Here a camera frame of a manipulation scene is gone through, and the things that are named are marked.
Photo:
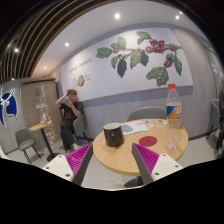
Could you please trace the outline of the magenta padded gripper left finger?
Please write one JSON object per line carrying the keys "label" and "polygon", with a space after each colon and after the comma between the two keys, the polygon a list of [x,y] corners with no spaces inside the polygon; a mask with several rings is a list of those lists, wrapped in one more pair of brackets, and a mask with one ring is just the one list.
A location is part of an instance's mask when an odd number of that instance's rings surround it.
{"label": "magenta padded gripper left finger", "polygon": [[81,185],[92,155],[93,145],[87,144],[67,156],[56,156],[43,167],[43,170]]}

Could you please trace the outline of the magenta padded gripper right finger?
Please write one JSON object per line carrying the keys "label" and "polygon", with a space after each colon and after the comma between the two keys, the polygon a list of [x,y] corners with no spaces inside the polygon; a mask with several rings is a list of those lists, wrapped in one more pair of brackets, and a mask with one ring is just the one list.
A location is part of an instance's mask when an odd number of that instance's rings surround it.
{"label": "magenta padded gripper right finger", "polygon": [[168,154],[157,154],[137,143],[132,144],[132,155],[135,158],[140,171],[140,179],[144,185],[182,169],[182,166]]}

